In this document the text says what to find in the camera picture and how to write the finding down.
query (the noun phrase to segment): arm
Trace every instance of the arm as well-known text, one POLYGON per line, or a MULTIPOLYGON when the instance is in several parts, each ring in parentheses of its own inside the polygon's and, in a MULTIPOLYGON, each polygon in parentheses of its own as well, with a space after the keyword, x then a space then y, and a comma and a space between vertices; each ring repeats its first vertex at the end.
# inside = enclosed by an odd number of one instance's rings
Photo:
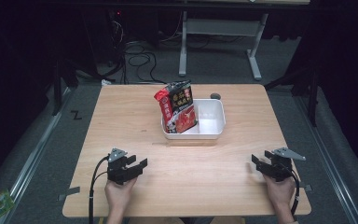
POLYGON ((295 219, 290 209, 290 200, 295 192, 295 182, 292 178, 286 178, 281 182, 267 175, 263 175, 267 182, 269 200, 275 209, 279 224, 291 223, 295 219))
POLYGON ((121 224, 124 212, 130 202, 132 187, 136 179, 137 178, 133 178, 122 186, 111 180, 107 181, 104 189, 109 204, 107 224, 121 224))

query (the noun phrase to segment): white plastic container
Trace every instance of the white plastic container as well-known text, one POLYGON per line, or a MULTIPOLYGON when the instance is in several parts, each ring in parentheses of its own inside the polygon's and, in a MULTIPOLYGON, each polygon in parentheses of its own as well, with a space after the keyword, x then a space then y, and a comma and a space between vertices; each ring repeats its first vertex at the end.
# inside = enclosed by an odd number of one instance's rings
POLYGON ((217 139, 226 125, 225 111, 220 100, 194 99, 197 125, 183 133, 166 133, 164 120, 161 128, 168 139, 217 139))

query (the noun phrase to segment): white metal stand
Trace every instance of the white metal stand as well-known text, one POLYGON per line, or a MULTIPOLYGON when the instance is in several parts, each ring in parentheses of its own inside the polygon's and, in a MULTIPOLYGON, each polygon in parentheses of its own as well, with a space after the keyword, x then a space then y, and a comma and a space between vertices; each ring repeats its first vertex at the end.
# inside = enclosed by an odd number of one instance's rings
POLYGON ((187 63, 187 49, 186 36, 187 34, 201 34, 201 35, 245 35, 254 36, 255 42, 252 49, 247 50, 247 56, 252 68, 254 78, 261 79, 260 71, 258 69, 257 61, 255 60, 255 53, 260 43, 261 35, 266 26, 267 17, 269 14, 263 14, 261 21, 221 21, 221 20, 201 20, 188 19, 187 12, 183 13, 183 29, 182 29, 182 47, 180 52, 179 62, 179 77, 186 76, 187 63))

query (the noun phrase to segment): human hand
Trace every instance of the human hand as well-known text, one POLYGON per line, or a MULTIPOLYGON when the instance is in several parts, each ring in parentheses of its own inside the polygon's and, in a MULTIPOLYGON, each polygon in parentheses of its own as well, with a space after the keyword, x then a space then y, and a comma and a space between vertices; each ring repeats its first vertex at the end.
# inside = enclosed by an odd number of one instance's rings
POLYGON ((107 223, 121 223, 127 205, 130 202, 132 187, 137 177, 118 185, 114 181, 107 180, 104 188, 107 202, 109 204, 109 215, 107 223))
POLYGON ((275 209, 278 223, 293 222, 294 218, 290 209, 290 200, 295 192, 295 182, 289 177, 281 182, 276 182, 273 178, 263 175, 267 183, 269 200, 275 209))

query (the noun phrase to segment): snack bag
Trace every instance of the snack bag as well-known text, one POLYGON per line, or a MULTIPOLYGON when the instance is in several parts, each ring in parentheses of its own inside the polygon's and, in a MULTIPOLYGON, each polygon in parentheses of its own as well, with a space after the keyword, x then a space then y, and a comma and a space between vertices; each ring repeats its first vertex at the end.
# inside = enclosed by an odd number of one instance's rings
POLYGON ((197 124, 190 81, 168 84, 155 94, 166 133, 182 133, 197 124))

